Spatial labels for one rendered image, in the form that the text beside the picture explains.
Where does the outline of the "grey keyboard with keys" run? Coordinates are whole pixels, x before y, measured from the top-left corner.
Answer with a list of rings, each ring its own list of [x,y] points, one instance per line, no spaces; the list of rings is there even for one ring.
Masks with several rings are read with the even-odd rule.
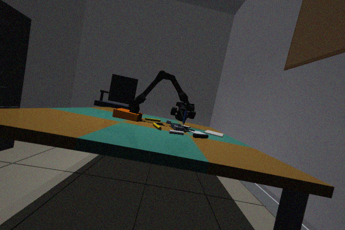
[[[185,128],[183,126],[181,126],[180,124],[171,123],[171,127],[174,130],[176,130],[176,131],[183,131],[183,132],[185,132]]]

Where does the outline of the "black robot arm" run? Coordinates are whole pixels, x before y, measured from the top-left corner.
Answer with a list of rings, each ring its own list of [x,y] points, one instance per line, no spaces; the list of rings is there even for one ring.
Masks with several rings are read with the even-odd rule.
[[[157,77],[155,78],[155,80],[149,85],[149,87],[142,93],[140,94],[138,97],[136,97],[136,99],[134,101],[132,101],[131,107],[130,107],[130,111],[132,113],[139,113],[139,104],[144,103],[144,101],[146,100],[146,96],[149,94],[149,92],[163,79],[166,80],[171,80],[172,84],[174,85],[175,89],[178,92],[179,98],[182,102],[177,102],[176,106],[180,106],[180,105],[184,105],[186,106],[187,111],[194,111],[195,109],[195,105],[189,103],[188,101],[188,96],[183,92],[183,90],[181,89],[179,83],[177,82],[176,78],[174,75],[171,75],[169,73],[165,73],[165,71],[161,70]]]

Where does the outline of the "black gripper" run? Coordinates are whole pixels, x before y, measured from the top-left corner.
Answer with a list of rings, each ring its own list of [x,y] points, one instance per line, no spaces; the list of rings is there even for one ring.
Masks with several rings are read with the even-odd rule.
[[[171,109],[171,115],[175,115],[175,113],[177,113],[177,116],[178,117],[181,117],[181,119],[183,120],[183,116],[184,116],[184,113],[185,111],[187,111],[186,109],[186,106],[184,105],[180,105],[179,106],[179,109],[177,111],[177,108],[176,107],[172,107]],[[194,119],[196,115],[196,112],[195,111],[190,111],[190,112],[187,112],[187,115],[186,115],[186,119],[189,117],[190,119]]]

